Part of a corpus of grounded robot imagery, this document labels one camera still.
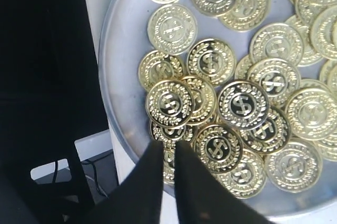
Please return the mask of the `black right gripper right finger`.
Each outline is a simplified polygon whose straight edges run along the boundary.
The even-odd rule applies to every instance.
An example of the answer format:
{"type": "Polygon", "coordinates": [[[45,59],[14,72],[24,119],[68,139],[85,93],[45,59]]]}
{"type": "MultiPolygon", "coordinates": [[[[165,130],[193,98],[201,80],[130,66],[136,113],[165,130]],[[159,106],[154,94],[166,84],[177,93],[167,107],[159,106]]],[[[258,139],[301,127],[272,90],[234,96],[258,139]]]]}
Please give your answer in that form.
{"type": "Polygon", "coordinates": [[[176,144],[174,190],[179,223],[271,223],[226,190],[184,141],[176,144]]]}

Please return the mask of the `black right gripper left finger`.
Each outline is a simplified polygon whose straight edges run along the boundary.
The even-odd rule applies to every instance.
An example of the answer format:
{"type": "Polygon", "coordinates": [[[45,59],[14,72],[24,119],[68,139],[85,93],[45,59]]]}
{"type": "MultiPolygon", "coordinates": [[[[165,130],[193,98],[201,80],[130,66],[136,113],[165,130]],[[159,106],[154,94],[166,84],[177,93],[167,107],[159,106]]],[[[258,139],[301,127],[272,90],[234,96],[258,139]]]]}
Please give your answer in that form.
{"type": "Polygon", "coordinates": [[[163,197],[163,145],[150,142],[127,178],[74,223],[159,223],[163,197]]]}

